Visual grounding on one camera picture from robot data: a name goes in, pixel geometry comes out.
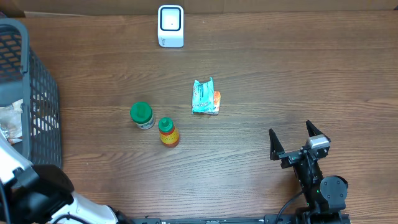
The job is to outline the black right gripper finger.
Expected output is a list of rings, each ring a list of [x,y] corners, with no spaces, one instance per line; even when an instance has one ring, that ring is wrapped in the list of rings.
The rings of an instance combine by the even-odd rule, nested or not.
[[[280,155],[284,154],[284,148],[282,147],[276,133],[273,129],[269,130],[269,137],[270,137],[270,160],[276,161],[280,159]]]
[[[307,120],[305,124],[310,137],[323,134],[310,120]]]

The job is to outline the small orange box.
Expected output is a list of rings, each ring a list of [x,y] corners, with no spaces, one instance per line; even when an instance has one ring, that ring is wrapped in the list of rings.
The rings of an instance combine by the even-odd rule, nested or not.
[[[221,93],[219,91],[214,91],[214,114],[218,114],[220,111],[220,103],[221,103]]]

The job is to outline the teal wipes pack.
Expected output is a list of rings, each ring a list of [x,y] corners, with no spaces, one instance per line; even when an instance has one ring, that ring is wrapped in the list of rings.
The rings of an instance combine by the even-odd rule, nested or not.
[[[192,90],[192,114],[204,113],[217,115],[218,111],[214,102],[214,94],[214,81],[212,77],[207,82],[195,80]]]

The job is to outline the green cap hot sauce bottle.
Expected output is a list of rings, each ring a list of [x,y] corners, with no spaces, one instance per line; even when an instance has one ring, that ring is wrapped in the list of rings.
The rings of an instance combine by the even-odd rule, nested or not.
[[[159,133],[161,142],[168,147],[175,147],[180,140],[178,129],[175,127],[174,122],[168,118],[162,118],[159,123]]]

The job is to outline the green cap white jar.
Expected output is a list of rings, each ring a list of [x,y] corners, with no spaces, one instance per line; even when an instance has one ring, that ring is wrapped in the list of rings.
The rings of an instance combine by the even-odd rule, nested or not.
[[[131,119],[140,129],[150,129],[155,124],[155,116],[152,108],[146,102],[134,103],[130,110]]]

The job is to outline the clear snack bag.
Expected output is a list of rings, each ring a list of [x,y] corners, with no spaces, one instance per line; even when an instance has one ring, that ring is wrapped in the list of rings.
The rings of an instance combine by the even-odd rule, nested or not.
[[[11,145],[22,141],[22,103],[20,99],[1,107],[1,134]]]

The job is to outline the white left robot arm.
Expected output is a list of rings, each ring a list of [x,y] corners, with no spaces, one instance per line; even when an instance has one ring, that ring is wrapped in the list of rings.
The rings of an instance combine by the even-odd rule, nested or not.
[[[119,210],[75,192],[55,165],[33,165],[1,136],[1,221],[4,223],[128,224]]]

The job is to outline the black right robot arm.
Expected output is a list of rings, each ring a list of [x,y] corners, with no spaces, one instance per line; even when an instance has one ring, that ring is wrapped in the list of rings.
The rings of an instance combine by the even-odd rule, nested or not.
[[[324,177],[318,161],[328,155],[331,139],[324,135],[311,121],[306,121],[309,138],[297,151],[285,152],[276,133],[269,130],[270,159],[281,161],[281,168],[293,168],[301,191],[294,195],[279,210],[277,215],[266,215],[265,223],[350,223],[348,215],[341,213],[346,208],[348,182],[338,175]],[[283,215],[284,210],[303,195],[307,206],[296,209],[292,215]]]

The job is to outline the white barcode scanner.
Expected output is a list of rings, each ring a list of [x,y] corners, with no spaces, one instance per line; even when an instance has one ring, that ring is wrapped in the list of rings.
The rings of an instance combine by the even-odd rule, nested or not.
[[[181,6],[165,4],[159,7],[157,36],[163,48],[184,46],[184,10]]]

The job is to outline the dark grey mesh basket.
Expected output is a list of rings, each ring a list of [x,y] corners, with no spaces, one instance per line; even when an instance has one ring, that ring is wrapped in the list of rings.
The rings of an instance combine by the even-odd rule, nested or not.
[[[29,46],[25,26],[1,19],[1,106],[21,100],[22,141],[15,149],[33,164],[61,168],[62,135],[58,85]]]

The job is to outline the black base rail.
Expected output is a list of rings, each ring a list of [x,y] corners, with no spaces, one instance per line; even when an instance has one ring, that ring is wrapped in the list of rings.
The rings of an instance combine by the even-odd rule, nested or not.
[[[160,218],[132,218],[133,224],[296,224],[303,223],[295,215],[281,215],[276,221],[277,215],[265,215],[263,217],[239,217],[239,218],[186,218],[186,219],[160,219]]]

